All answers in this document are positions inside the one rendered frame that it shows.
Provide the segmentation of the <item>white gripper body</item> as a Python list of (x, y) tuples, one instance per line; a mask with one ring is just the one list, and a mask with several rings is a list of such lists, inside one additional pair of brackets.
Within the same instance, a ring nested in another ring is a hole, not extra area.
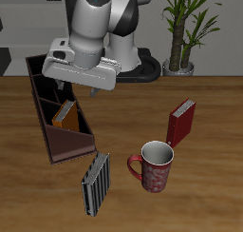
[(72, 65), (72, 60), (73, 57), (67, 57), (65, 54), (48, 55), (42, 73), (48, 78), (112, 90), (116, 85), (116, 77), (122, 70), (120, 63), (105, 57), (102, 57), (100, 63), (91, 69), (75, 67)]

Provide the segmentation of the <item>orange book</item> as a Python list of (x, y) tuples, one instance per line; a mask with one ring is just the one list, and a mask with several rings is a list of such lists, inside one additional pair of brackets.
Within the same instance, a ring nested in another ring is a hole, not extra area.
[(79, 131), (76, 102), (65, 100), (58, 112), (52, 118), (52, 124), (68, 130)]

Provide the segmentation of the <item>dark brown desk caddy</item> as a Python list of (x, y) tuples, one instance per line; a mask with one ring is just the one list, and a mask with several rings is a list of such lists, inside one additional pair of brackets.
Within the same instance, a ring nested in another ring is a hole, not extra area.
[[(42, 74), (46, 55), (26, 58), (29, 79), (32, 86), (32, 96), (47, 147), (51, 165), (77, 159), (97, 152), (93, 132), (69, 82), (64, 83), (62, 90), (54, 79)], [(68, 130), (54, 126), (52, 118), (58, 112), (65, 100), (75, 101), (79, 131)]]

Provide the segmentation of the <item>red book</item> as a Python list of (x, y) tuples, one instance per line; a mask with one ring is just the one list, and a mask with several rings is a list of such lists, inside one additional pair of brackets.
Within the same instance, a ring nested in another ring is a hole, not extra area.
[(169, 116), (166, 143), (174, 148), (190, 133), (194, 118), (196, 102), (187, 98)]

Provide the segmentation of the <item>black striped book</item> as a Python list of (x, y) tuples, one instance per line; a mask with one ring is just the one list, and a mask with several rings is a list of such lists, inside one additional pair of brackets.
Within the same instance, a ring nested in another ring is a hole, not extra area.
[(84, 211), (95, 217), (110, 187), (110, 160), (108, 154), (98, 152), (81, 181)]

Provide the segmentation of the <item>red patterned mug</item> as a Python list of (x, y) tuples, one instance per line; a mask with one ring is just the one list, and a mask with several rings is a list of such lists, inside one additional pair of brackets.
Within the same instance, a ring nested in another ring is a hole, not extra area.
[[(141, 181), (146, 191), (159, 193), (166, 186), (173, 159), (172, 147), (164, 142), (151, 141), (141, 148), (140, 155), (132, 155), (128, 158), (127, 167), (131, 174)], [(135, 161), (141, 164), (141, 174), (131, 166)]]

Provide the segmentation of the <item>green pot plant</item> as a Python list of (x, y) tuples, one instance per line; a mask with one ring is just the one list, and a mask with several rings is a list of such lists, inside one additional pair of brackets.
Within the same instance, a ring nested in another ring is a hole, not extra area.
[(200, 40), (207, 34), (219, 31), (214, 28), (217, 15), (212, 17), (205, 25), (202, 25), (208, 9), (199, 14), (195, 11), (208, 0), (166, 0), (168, 11), (172, 16), (166, 18), (172, 35), (172, 47), (170, 58), (162, 64), (163, 76), (192, 76), (195, 66), (189, 61), (191, 50), (195, 46), (203, 46)]

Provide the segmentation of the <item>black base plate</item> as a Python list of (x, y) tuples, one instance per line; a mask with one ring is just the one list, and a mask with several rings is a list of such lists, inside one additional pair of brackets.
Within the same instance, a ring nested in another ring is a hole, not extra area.
[(161, 74), (160, 63), (151, 56), (148, 48), (138, 48), (141, 64), (131, 71), (117, 75), (117, 83), (150, 83), (156, 81)]

